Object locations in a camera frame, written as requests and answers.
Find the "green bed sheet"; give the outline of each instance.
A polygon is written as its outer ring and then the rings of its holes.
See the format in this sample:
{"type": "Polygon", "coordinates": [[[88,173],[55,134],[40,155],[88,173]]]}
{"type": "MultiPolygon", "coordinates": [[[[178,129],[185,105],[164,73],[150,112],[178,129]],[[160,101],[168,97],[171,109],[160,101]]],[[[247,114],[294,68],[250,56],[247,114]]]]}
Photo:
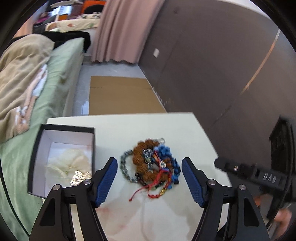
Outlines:
{"type": "MultiPolygon", "coordinates": [[[[27,193],[27,178],[30,157],[39,126],[48,118],[61,117],[66,97],[71,86],[68,80],[75,63],[80,59],[84,39],[72,39],[55,49],[48,62],[48,79],[37,99],[30,122],[30,129],[9,141],[0,144],[0,158],[4,180],[12,205],[28,233],[42,206],[42,199],[27,193]]],[[[29,238],[14,217],[0,184],[0,213],[18,239],[29,238]]]]}

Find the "blue gripper pad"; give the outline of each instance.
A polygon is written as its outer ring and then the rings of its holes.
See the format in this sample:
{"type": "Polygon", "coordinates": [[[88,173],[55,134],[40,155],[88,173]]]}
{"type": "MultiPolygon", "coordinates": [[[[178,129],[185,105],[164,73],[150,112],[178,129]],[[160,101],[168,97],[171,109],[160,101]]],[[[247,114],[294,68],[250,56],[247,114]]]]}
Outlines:
{"type": "Polygon", "coordinates": [[[182,172],[194,201],[203,207],[205,200],[202,197],[202,187],[196,179],[186,159],[183,159],[182,161],[182,172]]]}
{"type": "Polygon", "coordinates": [[[116,176],[117,168],[118,168],[117,160],[114,158],[108,170],[106,171],[100,185],[98,186],[97,196],[95,201],[97,207],[99,207],[100,204],[105,202],[106,197],[111,188],[111,185],[113,183],[113,180],[116,176]]]}

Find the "table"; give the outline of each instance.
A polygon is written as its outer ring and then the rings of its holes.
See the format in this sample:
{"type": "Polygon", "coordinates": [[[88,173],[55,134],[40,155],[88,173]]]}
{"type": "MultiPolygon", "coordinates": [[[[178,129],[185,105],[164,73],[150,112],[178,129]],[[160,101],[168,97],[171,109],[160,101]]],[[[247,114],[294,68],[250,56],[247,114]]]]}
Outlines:
{"type": "MultiPolygon", "coordinates": [[[[217,154],[204,130],[192,113],[163,113],[135,115],[99,115],[51,118],[48,124],[88,126],[96,128],[95,170],[104,167],[109,157],[120,162],[120,156],[147,138],[165,138],[173,156],[181,166],[184,157],[190,157],[197,169],[208,178],[230,186],[227,175],[215,169],[217,154]]],[[[134,165],[127,165],[134,174],[134,165]]],[[[191,240],[203,209],[191,196],[183,174],[180,184],[159,199],[150,199],[147,192],[129,198],[140,187],[124,179],[120,169],[105,203],[97,214],[109,241],[184,241],[191,240]]],[[[77,209],[71,206],[77,241],[82,241],[77,209]]],[[[227,204],[223,205],[222,226],[227,218],[227,204]]]]}

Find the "gray tile floor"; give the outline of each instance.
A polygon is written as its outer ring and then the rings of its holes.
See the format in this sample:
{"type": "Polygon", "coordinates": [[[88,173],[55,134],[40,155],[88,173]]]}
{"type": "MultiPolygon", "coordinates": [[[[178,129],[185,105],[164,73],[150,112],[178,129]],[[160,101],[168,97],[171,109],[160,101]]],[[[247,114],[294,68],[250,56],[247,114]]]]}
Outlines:
{"type": "Polygon", "coordinates": [[[73,105],[73,116],[89,114],[89,90],[92,76],[120,76],[145,78],[137,64],[84,62],[81,68],[73,105]]]}

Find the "wall switch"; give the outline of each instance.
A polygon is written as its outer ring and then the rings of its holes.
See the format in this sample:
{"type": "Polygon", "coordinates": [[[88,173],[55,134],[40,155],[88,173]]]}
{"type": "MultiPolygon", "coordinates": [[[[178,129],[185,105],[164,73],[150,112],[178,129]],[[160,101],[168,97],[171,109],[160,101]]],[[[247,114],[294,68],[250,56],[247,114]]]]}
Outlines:
{"type": "Polygon", "coordinates": [[[158,55],[159,55],[159,50],[155,49],[153,55],[154,55],[155,58],[157,58],[158,55]]]}

